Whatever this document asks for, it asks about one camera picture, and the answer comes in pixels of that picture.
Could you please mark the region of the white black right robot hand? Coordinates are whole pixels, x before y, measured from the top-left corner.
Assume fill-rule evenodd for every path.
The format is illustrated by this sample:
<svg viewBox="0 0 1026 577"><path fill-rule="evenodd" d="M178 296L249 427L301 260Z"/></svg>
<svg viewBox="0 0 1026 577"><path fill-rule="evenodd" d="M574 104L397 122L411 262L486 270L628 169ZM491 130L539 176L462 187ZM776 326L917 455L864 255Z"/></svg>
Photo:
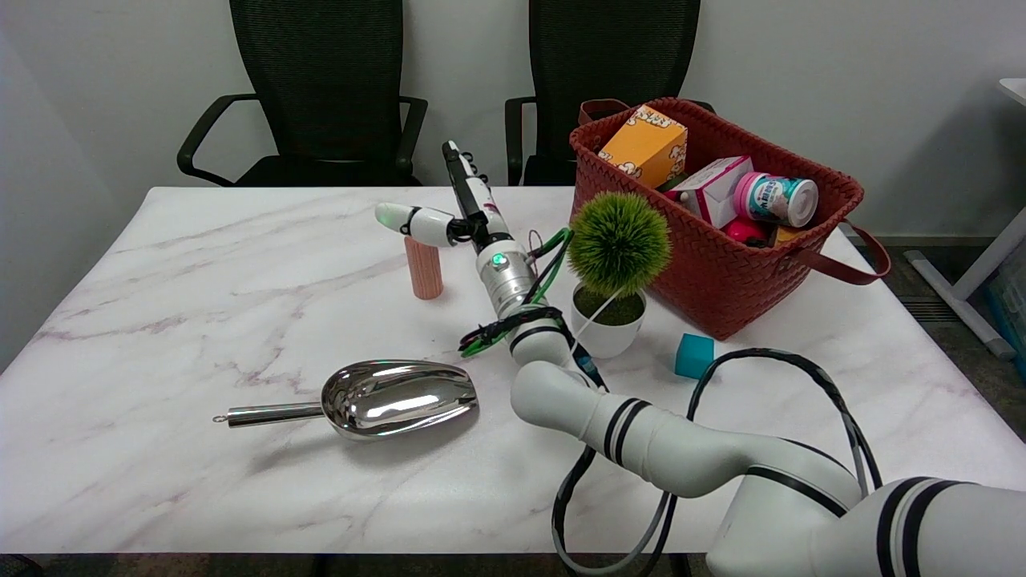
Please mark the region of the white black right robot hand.
<svg viewBox="0 0 1026 577"><path fill-rule="evenodd" d="M453 141L445 142L441 153L459 215L381 202L374 207L374 220L393 232L434 248L471 244L474 252L481 253L495 242L512 240L509 227L495 204L487 177L478 172L473 155L459 150Z"/></svg>

